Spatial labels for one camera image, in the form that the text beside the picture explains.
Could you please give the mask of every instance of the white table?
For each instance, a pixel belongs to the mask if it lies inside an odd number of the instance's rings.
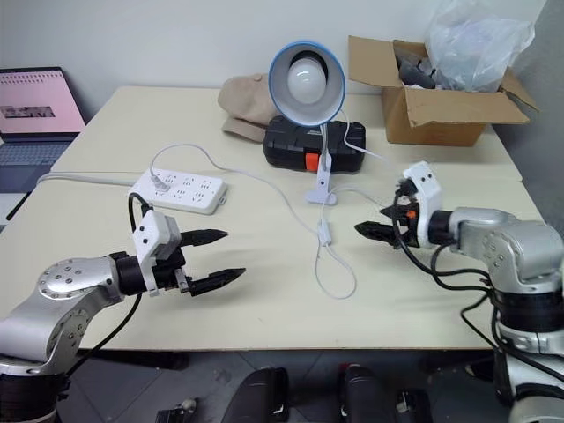
[[[221,163],[243,167],[275,182],[288,195],[296,211],[314,226],[319,207],[306,204],[303,194],[313,186],[315,177],[272,168],[265,163],[260,145],[222,134],[221,113],[216,109],[211,111],[216,93],[197,89],[124,88],[100,111],[54,170],[82,173],[93,170],[99,177],[135,180],[160,146],[193,141],[205,145]],[[178,119],[176,112],[169,117],[158,112],[155,120],[147,123],[145,111],[141,113],[145,109],[138,106],[147,96],[158,110],[166,104],[179,106],[182,98],[186,118]],[[379,118],[374,116],[379,111],[377,100],[353,97],[348,108],[355,120],[377,122]],[[371,108],[367,111],[359,104]],[[127,105],[139,113],[133,113]],[[190,131],[189,122],[194,120],[196,110],[201,115],[201,124],[192,125]],[[438,162],[432,166],[442,184],[447,210],[458,206],[492,207],[513,212],[521,219],[540,219],[519,182],[515,166],[492,134],[485,134],[474,149],[456,149],[388,145],[380,140],[382,128],[368,126],[367,133],[369,147],[377,147],[378,152],[394,159],[415,160],[434,155]],[[157,298],[144,298],[135,317],[108,348],[485,346],[458,318],[459,309],[474,301],[477,294],[443,291],[430,277],[416,270],[400,251],[358,235],[353,229],[355,224],[367,219],[385,221],[385,218],[357,195],[339,195],[338,206],[327,212],[333,247],[354,268],[359,281],[358,291],[350,300],[335,301],[323,294],[315,282],[315,236],[298,225],[275,191],[243,175],[216,171],[200,153],[190,149],[171,151],[163,156],[159,166],[220,175],[229,185],[226,204],[212,216],[166,211],[178,219],[181,230],[217,227],[230,233],[211,245],[184,249],[188,274],[199,278],[230,267],[244,266],[248,270],[230,286],[200,297],[170,291]],[[333,180],[336,184],[353,183],[388,204],[394,184],[384,168],[379,161],[366,157],[360,173],[337,175]],[[116,169],[122,172],[111,173]],[[123,187],[44,182],[0,237],[0,268],[3,269],[0,284],[4,284],[0,317],[25,299],[43,269],[57,260],[101,256],[121,249],[134,254],[126,192]],[[441,263],[445,269],[469,265],[478,263],[451,254],[445,254]],[[349,275],[324,252],[320,273],[337,293],[348,289],[351,283]],[[465,284],[476,280],[461,277],[451,282]],[[125,304],[102,311],[93,320],[82,346],[93,346],[106,336],[127,313],[130,303],[128,299]],[[482,330],[488,328],[490,312],[486,305],[472,314]]]

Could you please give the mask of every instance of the laptop keyboard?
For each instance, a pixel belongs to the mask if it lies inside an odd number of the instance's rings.
[[[0,147],[0,166],[53,165],[68,145],[8,145]]]

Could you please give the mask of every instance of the light bulb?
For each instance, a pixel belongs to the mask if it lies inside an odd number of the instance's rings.
[[[288,72],[288,89],[300,103],[313,104],[325,93],[325,74],[321,64],[315,59],[297,60]]]

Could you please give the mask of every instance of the power outlet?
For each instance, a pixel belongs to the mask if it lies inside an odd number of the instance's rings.
[[[213,214],[225,201],[227,186],[222,179],[157,168],[154,173],[170,186],[167,191],[155,188],[147,169],[130,192],[137,192],[153,205],[202,214]]]

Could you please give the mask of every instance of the white wall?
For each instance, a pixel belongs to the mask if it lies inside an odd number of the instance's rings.
[[[421,41],[441,0],[0,0],[0,64],[62,65],[91,115],[119,85],[220,86],[296,39]],[[489,0],[536,20],[545,0]],[[350,85],[350,92],[366,90]]]

